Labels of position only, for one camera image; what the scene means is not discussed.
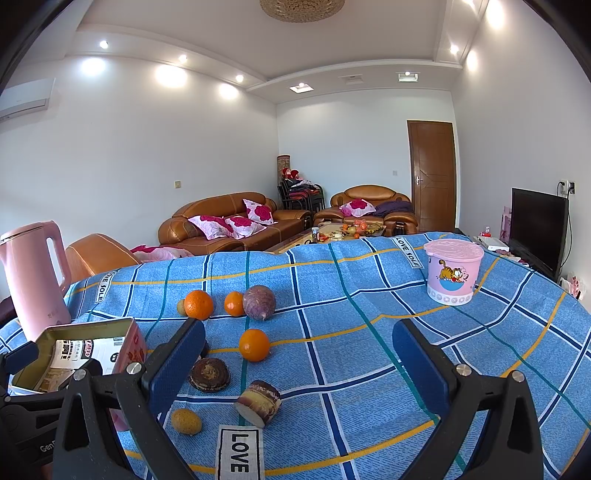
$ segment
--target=purple sweet potato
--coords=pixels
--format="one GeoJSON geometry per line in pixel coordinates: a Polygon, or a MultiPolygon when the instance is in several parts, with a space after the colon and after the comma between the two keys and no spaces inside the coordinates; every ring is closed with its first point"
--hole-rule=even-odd
{"type": "Polygon", "coordinates": [[[275,312],[275,295],[264,285],[254,285],[245,292],[242,305],[251,319],[268,320],[275,312]]]}

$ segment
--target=pink bucket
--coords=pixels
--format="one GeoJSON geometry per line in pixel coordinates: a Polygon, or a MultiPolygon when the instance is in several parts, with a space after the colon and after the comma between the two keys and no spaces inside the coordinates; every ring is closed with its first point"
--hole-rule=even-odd
{"type": "Polygon", "coordinates": [[[465,240],[435,240],[425,244],[429,257],[427,293],[444,305],[463,305],[474,295],[484,250],[465,240]]]}

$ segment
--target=pink floral pillow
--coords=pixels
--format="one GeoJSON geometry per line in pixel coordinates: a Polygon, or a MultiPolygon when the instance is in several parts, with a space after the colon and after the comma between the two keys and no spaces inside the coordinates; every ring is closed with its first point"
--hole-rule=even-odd
{"type": "Polygon", "coordinates": [[[196,225],[208,240],[229,236],[233,238],[232,229],[226,224],[223,218],[209,215],[197,215],[189,219],[189,222],[196,225]]]}
{"type": "Polygon", "coordinates": [[[261,205],[260,203],[251,202],[246,199],[242,199],[242,201],[246,205],[246,213],[250,220],[254,220],[256,223],[262,223],[263,225],[273,224],[273,215],[267,205],[261,205]]]}
{"type": "Polygon", "coordinates": [[[355,199],[339,207],[346,217],[361,217],[368,213],[375,212],[375,207],[367,200],[355,199]]]}
{"type": "Polygon", "coordinates": [[[258,232],[262,232],[265,228],[267,228],[260,223],[250,220],[250,218],[241,217],[240,215],[226,218],[225,221],[232,229],[233,237],[236,240],[249,237],[258,232]]]}

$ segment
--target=ceiling vent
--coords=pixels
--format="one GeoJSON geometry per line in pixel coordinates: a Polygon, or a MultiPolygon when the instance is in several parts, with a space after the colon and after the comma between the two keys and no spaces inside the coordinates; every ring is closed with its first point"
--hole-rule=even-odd
{"type": "Polygon", "coordinates": [[[361,73],[358,75],[345,75],[339,78],[343,79],[345,85],[357,85],[358,83],[363,83],[363,74],[361,73]]]}

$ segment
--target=white wall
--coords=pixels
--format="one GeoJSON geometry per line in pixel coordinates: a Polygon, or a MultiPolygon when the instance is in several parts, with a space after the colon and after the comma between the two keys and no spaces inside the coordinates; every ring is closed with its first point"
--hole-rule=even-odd
{"type": "Polygon", "coordinates": [[[573,250],[564,271],[591,288],[591,84],[558,34],[524,2],[500,4],[504,25],[482,23],[473,44],[478,66],[465,69],[452,90],[460,228],[473,235],[490,225],[497,235],[512,187],[556,193],[561,179],[574,180],[573,250]]]}
{"type": "Polygon", "coordinates": [[[327,204],[335,193],[361,184],[412,197],[407,120],[451,122],[455,133],[450,92],[360,90],[281,103],[279,150],[291,155],[292,168],[324,188],[327,204]]]}
{"type": "Polygon", "coordinates": [[[11,79],[56,83],[47,111],[0,124],[0,233],[52,219],[66,245],[92,232],[157,245],[161,222],[185,203],[245,190],[277,197],[275,105],[242,91],[222,98],[220,81],[192,72],[184,87],[164,87],[160,65],[141,60],[108,58],[89,77],[84,60],[33,64],[11,79]]]}

